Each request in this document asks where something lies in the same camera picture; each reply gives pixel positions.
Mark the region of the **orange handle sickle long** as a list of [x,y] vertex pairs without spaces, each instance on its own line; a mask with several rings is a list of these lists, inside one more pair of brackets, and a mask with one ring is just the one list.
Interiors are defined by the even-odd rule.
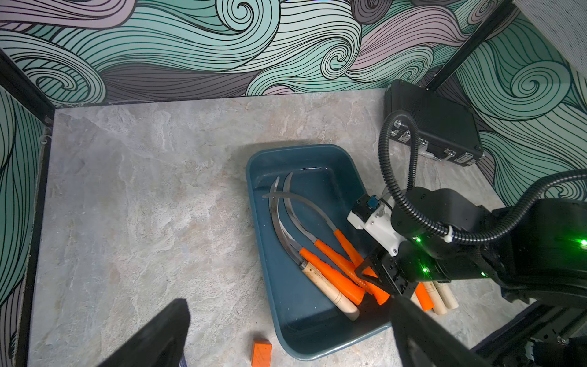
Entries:
[[[333,284],[335,284],[335,286],[340,285],[342,287],[341,292],[344,293],[344,295],[347,296],[347,298],[349,298],[356,304],[360,304],[362,302],[362,299],[364,298],[365,293],[369,295],[374,295],[371,286],[368,285],[365,281],[362,281],[355,274],[356,264],[353,262],[353,260],[359,259],[360,255],[350,244],[347,238],[345,238],[345,236],[338,229],[338,227],[334,224],[333,220],[331,220],[329,216],[321,208],[319,208],[311,200],[307,200],[307,198],[305,197],[301,197],[300,195],[293,194],[292,192],[290,192],[292,179],[293,173],[290,172],[290,174],[287,175],[284,182],[284,196],[282,197],[290,221],[296,226],[299,232],[304,234],[305,237],[307,237],[314,244],[315,247],[317,247],[324,255],[327,256],[329,260],[331,260],[337,266],[339,270],[342,271],[342,274],[335,271],[334,269],[327,269],[325,265],[317,265],[316,267],[324,275],[326,275],[327,279],[330,280]],[[308,230],[306,226],[304,226],[304,224],[301,222],[301,219],[298,217],[294,210],[294,206],[292,203],[293,200],[300,202],[306,207],[312,209],[318,216],[320,216],[323,219],[327,226],[332,230],[340,245],[350,256],[350,259],[347,259],[343,255],[339,254],[339,252],[332,249],[324,241],[322,241],[320,238],[316,237],[312,232],[310,232],[310,230]]]

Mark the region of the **small orange block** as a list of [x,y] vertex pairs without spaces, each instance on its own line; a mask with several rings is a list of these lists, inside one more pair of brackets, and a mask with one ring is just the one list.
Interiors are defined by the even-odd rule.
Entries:
[[272,350],[273,346],[269,341],[255,340],[252,347],[252,367],[270,367]]

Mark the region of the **black case with latches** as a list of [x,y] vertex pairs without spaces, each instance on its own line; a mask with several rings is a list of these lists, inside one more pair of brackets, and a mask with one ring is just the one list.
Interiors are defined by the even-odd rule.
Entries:
[[409,113],[419,130],[419,153],[436,161],[470,166],[484,157],[472,112],[466,107],[404,80],[385,92],[385,115]]

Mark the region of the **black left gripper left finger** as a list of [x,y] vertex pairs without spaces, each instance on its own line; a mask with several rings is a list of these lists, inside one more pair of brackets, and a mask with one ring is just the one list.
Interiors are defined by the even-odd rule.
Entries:
[[188,304],[177,298],[99,366],[185,366],[189,327]]

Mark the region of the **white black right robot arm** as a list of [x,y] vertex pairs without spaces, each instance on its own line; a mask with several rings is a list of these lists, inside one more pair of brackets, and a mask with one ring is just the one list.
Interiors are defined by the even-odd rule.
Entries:
[[[584,366],[586,204],[547,199],[585,169],[538,179],[515,203],[489,212],[451,190],[416,187],[419,132],[398,110],[385,118],[378,160],[394,207],[397,254],[379,247],[357,270],[391,294],[389,318],[405,366]],[[473,348],[404,298],[404,284],[490,279],[527,308]]]

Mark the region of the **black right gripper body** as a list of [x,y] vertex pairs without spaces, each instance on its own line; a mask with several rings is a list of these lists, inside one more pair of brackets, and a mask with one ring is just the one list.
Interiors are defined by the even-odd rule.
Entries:
[[393,295],[413,292],[424,282],[450,283],[495,276],[494,269],[480,252],[437,259],[414,243],[400,244],[397,255],[379,246],[366,258],[366,267],[375,273],[367,275],[366,279]]

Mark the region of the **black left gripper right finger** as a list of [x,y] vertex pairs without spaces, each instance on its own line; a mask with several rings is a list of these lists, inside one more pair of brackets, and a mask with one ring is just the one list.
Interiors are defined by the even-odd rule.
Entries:
[[403,366],[489,365],[407,298],[391,298],[391,326]]

